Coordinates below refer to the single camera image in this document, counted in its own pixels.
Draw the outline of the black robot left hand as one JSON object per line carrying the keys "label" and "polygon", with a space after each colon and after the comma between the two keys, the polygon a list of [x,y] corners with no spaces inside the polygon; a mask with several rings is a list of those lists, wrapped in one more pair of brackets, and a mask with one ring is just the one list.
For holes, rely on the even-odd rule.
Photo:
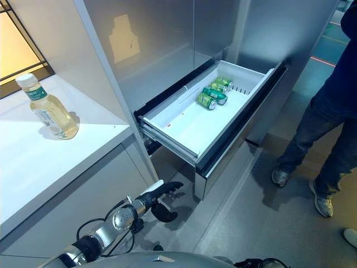
{"label": "black robot left hand", "polygon": [[178,216],[177,212],[170,212],[163,204],[159,203],[158,199],[164,194],[169,194],[170,192],[175,192],[177,189],[181,188],[184,184],[179,181],[172,181],[169,183],[164,183],[157,189],[146,192],[140,195],[137,200],[140,200],[145,207],[145,212],[149,209],[151,213],[160,222],[168,223],[175,220]]}

